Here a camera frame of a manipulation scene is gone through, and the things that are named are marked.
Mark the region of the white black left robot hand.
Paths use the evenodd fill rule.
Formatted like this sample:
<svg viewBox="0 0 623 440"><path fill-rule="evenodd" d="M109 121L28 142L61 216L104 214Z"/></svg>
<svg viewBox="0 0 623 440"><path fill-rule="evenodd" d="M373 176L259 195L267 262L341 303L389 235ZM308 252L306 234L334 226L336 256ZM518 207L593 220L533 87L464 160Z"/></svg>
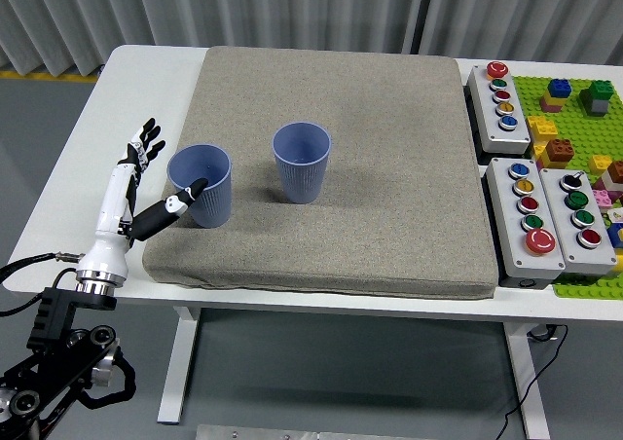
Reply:
<svg viewBox="0 0 623 440"><path fill-rule="evenodd" d="M132 244L176 222L208 186L207 179L199 178L141 213L134 213L142 174L165 147L165 142L157 139L160 132L156 121L149 119L114 167L98 214L94 244L78 263L80 287L122 286L128 277L126 254Z"/></svg>

